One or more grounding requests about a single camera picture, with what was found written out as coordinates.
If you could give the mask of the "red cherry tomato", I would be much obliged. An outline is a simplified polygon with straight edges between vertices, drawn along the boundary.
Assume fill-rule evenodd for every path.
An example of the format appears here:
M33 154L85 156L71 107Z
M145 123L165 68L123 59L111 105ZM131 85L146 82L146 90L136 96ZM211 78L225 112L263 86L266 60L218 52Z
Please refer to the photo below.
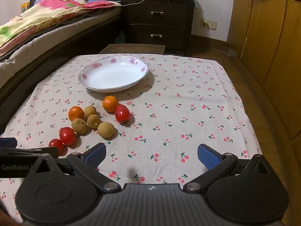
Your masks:
M65 146L60 139L52 139L49 142L49 147L56 147L60 156L62 156L65 152Z
M75 132L70 127L63 127L59 132L59 138L64 145L72 145L75 142Z

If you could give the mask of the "large brown longan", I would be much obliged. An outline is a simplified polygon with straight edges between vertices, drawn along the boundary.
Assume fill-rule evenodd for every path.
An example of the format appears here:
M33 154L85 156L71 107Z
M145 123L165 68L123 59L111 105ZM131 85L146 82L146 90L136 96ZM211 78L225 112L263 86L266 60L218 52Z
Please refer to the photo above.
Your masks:
M98 134L103 138L111 138L115 134L115 127L109 122L102 122L97 128Z

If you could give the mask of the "orange tangerine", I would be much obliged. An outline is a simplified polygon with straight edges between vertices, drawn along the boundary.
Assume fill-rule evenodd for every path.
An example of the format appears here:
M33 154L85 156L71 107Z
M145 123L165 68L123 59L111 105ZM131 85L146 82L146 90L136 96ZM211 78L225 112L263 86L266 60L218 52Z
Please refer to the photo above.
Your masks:
M102 102L102 106L104 110L106 110L108 113L115 112L118 105L119 105L118 99L112 95L106 96Z
M70 121L73 121L74 119L77 119L77 118L84 119L84 117L85 117L84 111L79 106L73 106L68 111L68 118Z

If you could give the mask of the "oval red tomato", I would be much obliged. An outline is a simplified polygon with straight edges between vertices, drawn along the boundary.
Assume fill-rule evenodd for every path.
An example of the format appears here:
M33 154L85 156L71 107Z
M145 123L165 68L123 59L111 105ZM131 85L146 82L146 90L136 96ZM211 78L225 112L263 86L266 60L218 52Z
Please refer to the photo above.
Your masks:
M124 105L118 105L115 110L115 119L118 123L126 125L131 118L129 109Z

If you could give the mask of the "cherry print tablecloth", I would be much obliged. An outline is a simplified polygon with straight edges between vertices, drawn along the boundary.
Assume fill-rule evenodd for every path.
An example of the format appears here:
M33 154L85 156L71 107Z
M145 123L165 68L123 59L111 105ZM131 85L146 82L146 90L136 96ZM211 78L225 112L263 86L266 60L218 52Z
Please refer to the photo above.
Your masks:
M204 143L219 153L249 159L261 148L241 97L224 67L206 59L142 55L150 67L134 87L116 93L132 120L127 127L102 107L103 94L78 81L96 56L78 56L37 84L16 111L2 137L20 148L46 147L71 125L68 111L94 106L102 121L116 128L105 142L107 156L99 171L118 182L185 183L206 171L197 148Z

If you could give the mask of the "white floral plate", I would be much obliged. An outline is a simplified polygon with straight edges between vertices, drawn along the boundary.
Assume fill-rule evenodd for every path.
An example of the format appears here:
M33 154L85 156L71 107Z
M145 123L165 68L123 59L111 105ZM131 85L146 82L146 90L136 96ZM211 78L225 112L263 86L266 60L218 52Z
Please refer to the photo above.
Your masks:
M79 62L83 66L78 75L79 83L100 93L129 89L149 72L145 60L129 55L86 55L81 56Z

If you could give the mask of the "grey bed mattress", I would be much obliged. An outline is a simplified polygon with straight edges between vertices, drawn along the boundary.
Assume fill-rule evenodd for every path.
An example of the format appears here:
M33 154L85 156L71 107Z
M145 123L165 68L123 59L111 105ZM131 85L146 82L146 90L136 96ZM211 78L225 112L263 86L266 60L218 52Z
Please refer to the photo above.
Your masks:
M79 36L82 32L103 25L116 18L120 12L120 7L103 9L91 15L81 15L79 18L71 19L70 22L63 22L59 26L47 29L44 33L38 33L37 36L31 36L29 41L1 57L1 86L53 47L73 36Z

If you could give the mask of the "wooden low table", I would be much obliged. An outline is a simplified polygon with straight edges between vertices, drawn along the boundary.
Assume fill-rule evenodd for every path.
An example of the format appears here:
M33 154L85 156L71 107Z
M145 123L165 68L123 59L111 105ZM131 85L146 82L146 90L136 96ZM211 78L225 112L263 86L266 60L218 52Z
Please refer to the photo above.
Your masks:
M156 44L137 44L137 43L119 43L110 44L99 54L159 54L165 53L164 45Z

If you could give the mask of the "colourful floral quilt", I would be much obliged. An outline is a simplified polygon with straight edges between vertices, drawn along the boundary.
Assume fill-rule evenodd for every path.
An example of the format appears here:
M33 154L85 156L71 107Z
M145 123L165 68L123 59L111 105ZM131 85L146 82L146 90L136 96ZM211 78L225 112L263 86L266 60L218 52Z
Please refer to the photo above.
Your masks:
M43 29L81 14L120 6L121 4L113 1L79 3L73 0L42 0L1 25L1 55Z

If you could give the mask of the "wooden wardrobe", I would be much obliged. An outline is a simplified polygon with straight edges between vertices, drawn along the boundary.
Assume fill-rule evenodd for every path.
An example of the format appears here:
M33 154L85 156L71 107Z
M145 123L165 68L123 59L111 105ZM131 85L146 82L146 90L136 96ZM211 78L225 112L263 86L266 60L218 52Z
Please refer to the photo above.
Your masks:
M300 0L234 0L227 43L300 136Z

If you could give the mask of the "dark wooden nightstand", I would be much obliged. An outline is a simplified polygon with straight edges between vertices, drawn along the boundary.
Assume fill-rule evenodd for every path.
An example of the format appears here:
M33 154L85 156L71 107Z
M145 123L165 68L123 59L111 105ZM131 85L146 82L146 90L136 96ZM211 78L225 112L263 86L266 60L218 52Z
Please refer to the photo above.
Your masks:
M192 29L193 0L122 0L125 43L164 45L186 55Z

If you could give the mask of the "dark wooden bed frame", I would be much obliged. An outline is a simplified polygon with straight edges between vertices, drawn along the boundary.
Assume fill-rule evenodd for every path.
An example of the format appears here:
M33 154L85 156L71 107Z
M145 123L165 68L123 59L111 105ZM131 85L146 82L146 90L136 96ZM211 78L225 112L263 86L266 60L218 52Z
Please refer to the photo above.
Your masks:
M73 57L97 54L110 43L114 43L121 31L114 29L118 22L119 17L114 16L74 36L68 36L8 80L1 88L1 132L5 131L8 122L40 81Z

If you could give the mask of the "wall power socket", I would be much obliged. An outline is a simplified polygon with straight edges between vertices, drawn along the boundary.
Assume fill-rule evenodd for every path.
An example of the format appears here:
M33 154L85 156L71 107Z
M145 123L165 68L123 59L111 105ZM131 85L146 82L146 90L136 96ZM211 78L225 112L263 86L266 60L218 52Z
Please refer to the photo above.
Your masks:
M205 29L216 30L217 22L207 19L201 19L201 27Z

